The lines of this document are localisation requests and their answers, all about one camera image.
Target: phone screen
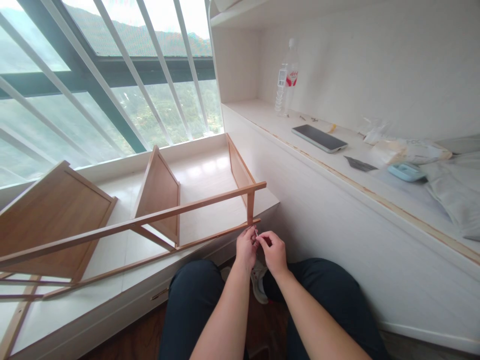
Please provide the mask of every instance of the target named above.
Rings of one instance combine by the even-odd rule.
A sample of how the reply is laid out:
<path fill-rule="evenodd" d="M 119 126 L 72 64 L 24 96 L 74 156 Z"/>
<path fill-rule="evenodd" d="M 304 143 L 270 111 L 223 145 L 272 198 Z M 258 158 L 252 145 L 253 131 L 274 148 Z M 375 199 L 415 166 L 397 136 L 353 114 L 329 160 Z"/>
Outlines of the phone screen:
<path fill-rule="evenodd" d="M 342 146 L 347 145 L 346 142 L 337 139 L 323 131 L 318 130 L 310 125 L 302 125 L 294 127 L 292 130 L 302 134 L 303 136 L 312 139 L 314 142 L 319 143 L 329 150 L 335 150 Z"/>

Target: leg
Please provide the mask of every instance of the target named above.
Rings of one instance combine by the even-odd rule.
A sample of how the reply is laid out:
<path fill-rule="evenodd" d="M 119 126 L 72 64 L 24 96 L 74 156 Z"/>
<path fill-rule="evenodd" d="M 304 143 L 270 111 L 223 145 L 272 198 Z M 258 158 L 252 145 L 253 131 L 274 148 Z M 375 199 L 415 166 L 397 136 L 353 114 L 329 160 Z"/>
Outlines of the leg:
<path fill-rule="evenodd" d="M 373 360 L 390 358 L 360 286 L 348 272 L 319 258 L 289 264 L 288 268 Z M 269 271 L 263 278 L 263 288 L 269 299 L 285 302 Z M 292 317 L 288 319 L 287 353 L 289 359 L 309 358 Z"/>
<path fill-rule="evenodd" d="M 159 360 L 188 360 L 210 315 L 219 302 L 225 282 L 210 260 L 189 262 L 171 280 Z"/>

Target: shoe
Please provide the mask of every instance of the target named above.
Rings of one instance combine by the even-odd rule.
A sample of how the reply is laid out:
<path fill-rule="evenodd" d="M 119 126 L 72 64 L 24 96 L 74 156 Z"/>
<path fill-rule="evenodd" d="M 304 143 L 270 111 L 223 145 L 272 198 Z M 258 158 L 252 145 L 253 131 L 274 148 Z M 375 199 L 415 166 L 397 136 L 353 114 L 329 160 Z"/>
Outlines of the shoe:
<path fill-rule="evenodd" d="M 265 273 L 267 272 L 267 267 L 263 265 L 258 259 L 255 261 L 255 266 L 251 270 L 250 279 L 251 279 L 251 287 L 253 288 L 253 295 L 255 295 L 255 299 L 260 304 L 268 304 L 269 298 L 263 292 L 260 291 L 259 288 L 259 280 L 264 277 Z"/>
<path fill-rule="evenodd" d="M 225 266 L 222 270 L 220 270 L 220 275 L 224 282 L 227 282 L 231 270 L 232 268 L 230 266 Z"/>

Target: bottle label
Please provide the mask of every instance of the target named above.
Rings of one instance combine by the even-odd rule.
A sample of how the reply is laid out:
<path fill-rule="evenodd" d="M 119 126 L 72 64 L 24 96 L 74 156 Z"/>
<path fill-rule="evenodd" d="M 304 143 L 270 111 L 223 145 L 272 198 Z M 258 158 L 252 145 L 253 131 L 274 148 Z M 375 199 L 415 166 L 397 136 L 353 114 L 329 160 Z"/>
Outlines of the bottle label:
<path fill-rule="evenodd" d="M 286 77 L 286 85 L 287 87 L 293 87 L 297 84 L 297 77 L 299 76 L 298 71 L 292 71 L 288 76 Z"/>
<path fill-rule="evenodd" d="M 287 79 L 287 71 L 280 70 L 278 73 L 278 86 L 285 86 L 285 80 Z"/>

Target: plastic bottle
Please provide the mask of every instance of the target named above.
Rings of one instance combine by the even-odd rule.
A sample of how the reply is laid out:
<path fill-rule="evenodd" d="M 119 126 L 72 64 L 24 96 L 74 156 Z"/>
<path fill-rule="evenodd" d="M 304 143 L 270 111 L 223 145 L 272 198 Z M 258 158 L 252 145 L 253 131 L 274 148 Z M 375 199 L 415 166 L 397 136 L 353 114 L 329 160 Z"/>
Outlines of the plastic bottle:
<path fill-rule="evenodd" d="M 295 39 L 291 38 L 288 42 L 288 54 L 283 59 L 278 73 L 275 111 L 280 117 L 286 117 L 287 111 L 290 109 L 298 74 L 299 55 L 297 54 Z"/>

